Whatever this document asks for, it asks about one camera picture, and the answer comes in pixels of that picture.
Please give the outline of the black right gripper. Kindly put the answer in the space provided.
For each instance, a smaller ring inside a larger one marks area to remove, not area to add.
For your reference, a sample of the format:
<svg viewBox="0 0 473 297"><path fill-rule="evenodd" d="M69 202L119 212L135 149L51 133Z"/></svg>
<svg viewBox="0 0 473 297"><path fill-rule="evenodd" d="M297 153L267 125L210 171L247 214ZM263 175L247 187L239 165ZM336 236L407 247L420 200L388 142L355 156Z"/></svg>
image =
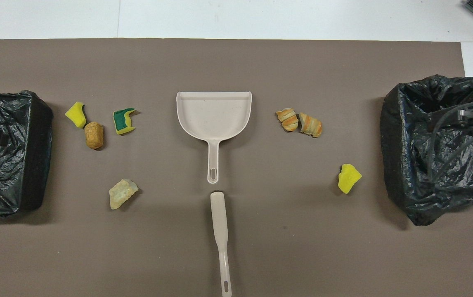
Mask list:
<svg viewBox="0 0 473 297"><path fill-rule="evenodd" d="M428 131L432 133L438 123L440 128L447 126L473 126L473 106L465 106L464 104L453 108L444 108L429 113Z"/></svg>

